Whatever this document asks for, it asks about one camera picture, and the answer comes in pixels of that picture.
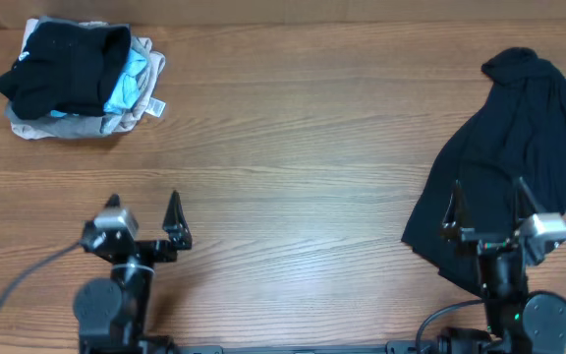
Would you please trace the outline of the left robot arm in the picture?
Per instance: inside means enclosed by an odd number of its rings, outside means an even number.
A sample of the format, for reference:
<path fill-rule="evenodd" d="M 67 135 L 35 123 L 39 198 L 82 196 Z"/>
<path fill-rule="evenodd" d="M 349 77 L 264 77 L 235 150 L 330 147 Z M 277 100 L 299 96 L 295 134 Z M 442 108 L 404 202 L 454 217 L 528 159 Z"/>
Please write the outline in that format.
<path fill-rule="evenodd" d="M 81 246 L 111 264 L 110 276 L 96 278 L 76 294 L 73 312 L 79 323 L 81 353 L 175 353 L 170 336 L 145 333 L 154 267 L 174 263 L 188 251 L 193 237 L 180 195 L 171 194 L 162 223 L 165 239 L 139 240 L 134 214 L 113 195 L 85 224 Z"/>

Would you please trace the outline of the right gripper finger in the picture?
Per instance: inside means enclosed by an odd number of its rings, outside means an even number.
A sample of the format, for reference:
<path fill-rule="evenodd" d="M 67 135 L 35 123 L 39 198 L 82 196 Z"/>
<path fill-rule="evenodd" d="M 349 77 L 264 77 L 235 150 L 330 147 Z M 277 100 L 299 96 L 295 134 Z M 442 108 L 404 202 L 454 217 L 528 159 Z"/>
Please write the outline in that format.
<path fill-rule="evenodd" d="M 449 206 L 441 222 L 440 235 L 447 242 L 471 242 L 475 235 L 466 196 L 459 180 L 453 185 Z"/>
<path fill-rule="evenodd" d="M 538 225 L 539 215 L 544 212 L 544 207 L 537 201 L 523 177 L 513 181 L 512 202 L 512 226 L 514 230 Z"/>

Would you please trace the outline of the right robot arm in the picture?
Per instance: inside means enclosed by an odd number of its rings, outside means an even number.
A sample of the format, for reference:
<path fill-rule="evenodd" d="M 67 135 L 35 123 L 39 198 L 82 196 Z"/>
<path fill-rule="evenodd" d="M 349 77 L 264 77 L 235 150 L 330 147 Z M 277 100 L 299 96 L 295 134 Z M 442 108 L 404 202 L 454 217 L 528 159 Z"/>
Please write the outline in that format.
<path fill-rule="evenodd" d="M 439 353 L 563 353 L 566 298 L 528 289 L 527 268 L 539 266 L 566 241 L 566 222 L 541 206 L 522 178 L 514 182 L 509 234 L 478 231 L 459 182 L 452 191 L 441 237 L 456 253 L 476 261 L 479 302 L 487 331 L 448 328 L 438 338 Z"/>

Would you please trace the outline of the black t-shirt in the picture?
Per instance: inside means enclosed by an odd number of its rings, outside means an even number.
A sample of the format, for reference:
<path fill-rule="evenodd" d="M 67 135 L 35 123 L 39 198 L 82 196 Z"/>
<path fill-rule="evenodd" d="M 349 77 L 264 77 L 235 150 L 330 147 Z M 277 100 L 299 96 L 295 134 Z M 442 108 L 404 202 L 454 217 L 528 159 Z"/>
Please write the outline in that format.
<path fill-rule="evenodd" d="M 478 232 L 513 231 L 513 182 L 523 178 L 549 212 L 566 212 L 566 78 L 530 48 L 506 49 L 481 70 L 492 81 L 483 107 L 445 144 L 402 240 L 455 285 L 478 294 L 475 261 L 458 257 L 440 226 L 454 184 Z"/>

